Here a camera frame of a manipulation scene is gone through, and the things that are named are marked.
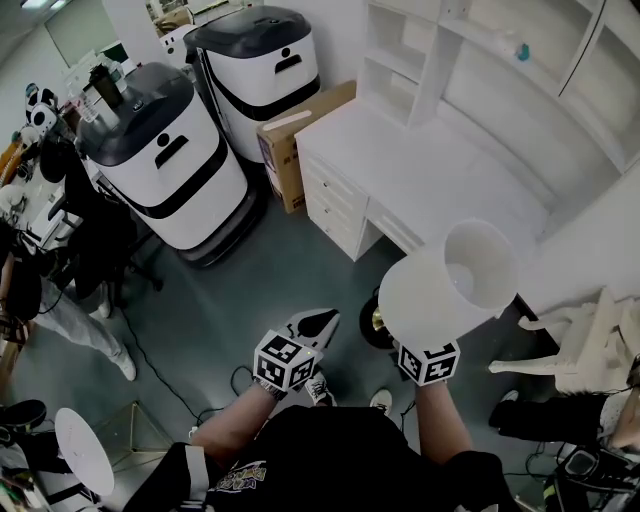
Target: white lampshade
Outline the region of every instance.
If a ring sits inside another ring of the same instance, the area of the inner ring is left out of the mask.
[[[406,347],[442,347],[513,301],[517,263],[511,244],[493,225],[462,221],[387,272],[378,296],[382,320]]]

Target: sneaker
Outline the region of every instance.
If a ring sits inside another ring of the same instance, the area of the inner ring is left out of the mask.
[[[124,376],[129,382],[136,380],[136,375],[138,373],[136,370],[136,364],[133,362],[133,359],[131,359],[126,348],[122,348],[122,352],[114,363],[118,365],[118,368],[120,368],[120,371],[124,373]]]
[[[325,403],[326,405],[336,406],[335,397],[329,392],[327,388],[327,379],[324,378],[322,373],[318,372],[313,377],[308,379],[304,383],[304,387],[309,393],[311,400],[313,400],[313,405],[318,405],[318,402]]]
[[[518,400],[518,397],[520,396],[520,393],[518,393],[515,389],[512,389],[511,391],[507,392],[501,399],[501,402],[516,402]]]
[[[373,407],[375,409],[379,409],[384,413],[385,416],[389,416],[391,414],[391,403],[392,403],[391,393],[387,389],[380,389],[378,392],[373,395],[371,402],[369,403],[369,407]]]
[[[111,305],[111,299],[109,298],[109,285],[107,283],[102,283],[101,286],[102,289],[100,295],[103,297],[103,300],[98,306],[98,311],[102,318],[109,318],[111,313],[113,313],[113,306]]]

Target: white cabinet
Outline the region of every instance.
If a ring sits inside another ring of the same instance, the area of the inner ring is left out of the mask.
[[[366,223],[368,197],[301,144],[298,155],[309,218],[356,261],[382,236]]]
[[[369,199],[366,216],[405,254],[409,254],[424,245],[424,242],[406,227],[400,219],[373,198]]]

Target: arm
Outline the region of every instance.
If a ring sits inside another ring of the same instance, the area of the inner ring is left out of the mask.
[[[193,435],[191,444],[202,446],[220,467],[228,468],[260,432],[277,403],[268,391],[253,384],[224,411],[205,422]]]
[[[0,301],[7,300],[9,287],[11,286],[11,276],[13,275],[13,254],[9,253],[2,267],[2,280],[0,280]]]
[[[627,398],[616,429],[611,436],[613,448],[624,448],[630,444],[640,446],[640,418],[636,417],[640,405],[640,388],[635,387]]]
[[[416,388],[420,452],[437,464],[473,449],[446,383]]]

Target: white pants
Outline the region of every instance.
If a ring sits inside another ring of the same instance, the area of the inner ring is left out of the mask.
[[[60,297],[60,301],[51,311],[38,314],[33,321],[46,329],[57,332],[71,343],[95,348],[112,362],[117,363],[123,352],[122,343],[116,340],[104,325],[91,318],[72,300],[70,295],[73,296],[74,293],[75,289],[65,290],[60,297],[60,290],[50,281],[42,279],[40,311],[46,311],[53,306],[58,297]]]

